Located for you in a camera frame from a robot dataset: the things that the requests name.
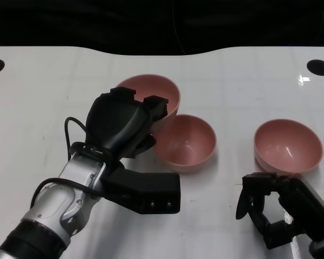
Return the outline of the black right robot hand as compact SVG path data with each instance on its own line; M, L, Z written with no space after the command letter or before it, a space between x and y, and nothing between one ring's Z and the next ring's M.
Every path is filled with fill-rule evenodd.
M293 218L270 223L263 214L265 197L279 194L279 204ZM324 241L324 202L317 192L298 176L277 173L252 173L242 178L242 191L236 219L249 215L268 249L290 243L293 237L306 234L313 242Z

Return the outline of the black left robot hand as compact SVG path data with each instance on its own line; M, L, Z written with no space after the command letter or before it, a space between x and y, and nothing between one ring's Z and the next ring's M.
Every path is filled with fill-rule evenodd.
M135 158L156 144L153 124L167 116L168 100L149 96L134 99L136 91L125 87L101 94L86 119L86 143L106 150L115 159Z

